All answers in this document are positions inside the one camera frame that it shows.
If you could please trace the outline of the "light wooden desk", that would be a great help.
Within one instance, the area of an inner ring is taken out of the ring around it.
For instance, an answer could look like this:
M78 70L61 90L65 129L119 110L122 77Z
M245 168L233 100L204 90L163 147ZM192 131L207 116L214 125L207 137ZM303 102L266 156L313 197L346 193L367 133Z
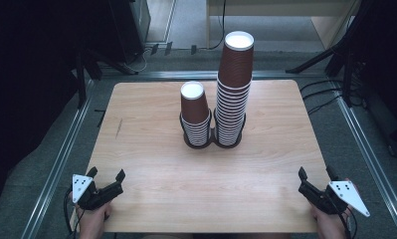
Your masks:
M206 0L207 37L211 16L306 16L311 19L324 48L344 34L362 0Z

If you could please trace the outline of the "black wire cup holder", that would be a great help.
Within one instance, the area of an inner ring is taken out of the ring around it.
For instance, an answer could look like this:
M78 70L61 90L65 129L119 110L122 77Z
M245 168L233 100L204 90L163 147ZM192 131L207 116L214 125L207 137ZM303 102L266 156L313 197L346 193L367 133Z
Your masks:
M209 113L207 118L200 123L190 123L179 115L179 122L183 130L183 140L191 148L202 149L215 143L222 148L234 148L242 140L242 131L246 120L243 119L242 127L239 130L238 137L234 142L228 144L227 139L223 139L216 127L211 127L212 113Z

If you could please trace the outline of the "person's right hand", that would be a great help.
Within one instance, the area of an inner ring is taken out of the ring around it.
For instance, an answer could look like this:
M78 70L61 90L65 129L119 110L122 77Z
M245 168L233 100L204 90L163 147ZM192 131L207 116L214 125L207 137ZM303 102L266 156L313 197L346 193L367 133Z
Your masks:
M338 216L336 214L326 214L312 205L310 215L316 222L318 239L347 239L342 220L347 222L350 213L351 207Z

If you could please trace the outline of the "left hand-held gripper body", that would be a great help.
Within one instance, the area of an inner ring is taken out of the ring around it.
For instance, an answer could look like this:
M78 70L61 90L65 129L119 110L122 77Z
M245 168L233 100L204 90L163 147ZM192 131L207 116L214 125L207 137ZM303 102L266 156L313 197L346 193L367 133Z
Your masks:
M123 193L121 183L117 181L97 189L94 179L86 175L73 175L73 202L85 210L96 210Z

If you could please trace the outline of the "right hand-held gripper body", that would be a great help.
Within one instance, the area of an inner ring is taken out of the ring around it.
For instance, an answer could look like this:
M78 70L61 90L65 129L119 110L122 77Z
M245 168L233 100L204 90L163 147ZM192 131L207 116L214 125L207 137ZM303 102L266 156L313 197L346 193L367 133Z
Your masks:
M326 214L342 214L347 208L351 208L365 217L370 216L370 212L351 181L330 181L321 191L307 180L303 180L298 191L312 205Z

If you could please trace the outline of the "person's left hand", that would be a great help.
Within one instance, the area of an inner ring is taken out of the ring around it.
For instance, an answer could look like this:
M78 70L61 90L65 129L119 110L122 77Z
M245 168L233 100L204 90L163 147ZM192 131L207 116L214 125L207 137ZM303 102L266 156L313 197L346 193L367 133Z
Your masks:
M111 204L108 202L96 210L84 210L76 205L79 216L80 239L100 239L104 222L111 214Z

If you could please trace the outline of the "black computer tower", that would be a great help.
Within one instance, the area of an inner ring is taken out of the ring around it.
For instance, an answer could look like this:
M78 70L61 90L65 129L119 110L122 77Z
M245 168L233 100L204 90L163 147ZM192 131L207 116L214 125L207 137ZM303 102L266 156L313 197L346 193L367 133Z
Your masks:
M147 0L108 0L118 42L121 59L130 61L145 48L150 26Z

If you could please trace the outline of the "black tripod stand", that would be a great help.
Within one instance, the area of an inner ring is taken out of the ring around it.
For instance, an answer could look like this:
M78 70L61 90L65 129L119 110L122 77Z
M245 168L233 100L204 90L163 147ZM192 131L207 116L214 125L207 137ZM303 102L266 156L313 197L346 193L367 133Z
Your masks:
M380 8L381 0L362 0L355 18L344 36L336 44L301 65L286 70L286 73L299 74L330 57L324 72L328 77L334 77L341 69L344 69L342 98L350 108L351 81L355 63L357 58L362 56L363 49L367 46L368 35L373 32L371 25L375 22L374 16Z

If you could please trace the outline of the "metal frame rail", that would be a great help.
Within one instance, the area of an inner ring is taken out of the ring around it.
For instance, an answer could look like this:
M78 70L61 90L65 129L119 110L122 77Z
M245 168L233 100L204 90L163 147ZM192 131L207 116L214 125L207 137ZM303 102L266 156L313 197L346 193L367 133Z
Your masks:
M117 79L118 81L213 81L218 76L217 71L159 71L159 72L141 72L133 75L126 75L118 71L102 71L104 79ZM254 71L254 80L280 80L280 79L300 79L324 78L323 71L308 71L302 73L287 73L285 70L269 70L269 71Z
M75 112L20 239L42 239L48 236L60 239L68 235L67 215L64 213L67 206L65 194L71 187L72 174L83 173L92 155L99 132L97 122L100 113L94 112L99 86L99 81L88 81L87 100Z
M369 111L344 100L338 104L397 229L397 157Z

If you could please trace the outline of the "black metal stand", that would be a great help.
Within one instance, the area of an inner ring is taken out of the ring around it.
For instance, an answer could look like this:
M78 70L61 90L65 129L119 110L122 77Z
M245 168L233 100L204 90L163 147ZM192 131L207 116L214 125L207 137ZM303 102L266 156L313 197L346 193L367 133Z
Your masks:
M96 56L95 52L90 49L78 50L76 53L76 76L78 83L79 109L87 101L85 73L88 73L93 80L100 80L102 76L102 72L98 64L98 57Z

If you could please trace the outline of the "stack of brown paper cups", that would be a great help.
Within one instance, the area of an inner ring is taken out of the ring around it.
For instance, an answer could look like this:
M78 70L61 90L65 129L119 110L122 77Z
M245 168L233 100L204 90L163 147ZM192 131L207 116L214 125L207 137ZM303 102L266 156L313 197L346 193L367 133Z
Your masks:
M204 86L196 81L186 82L180 94L180 122L186 142L191 147L203 147L209 142L211 121Z
M237 145L246 120L253 78L254 37L244 31L225 36L217 76L215 137L224 147Z

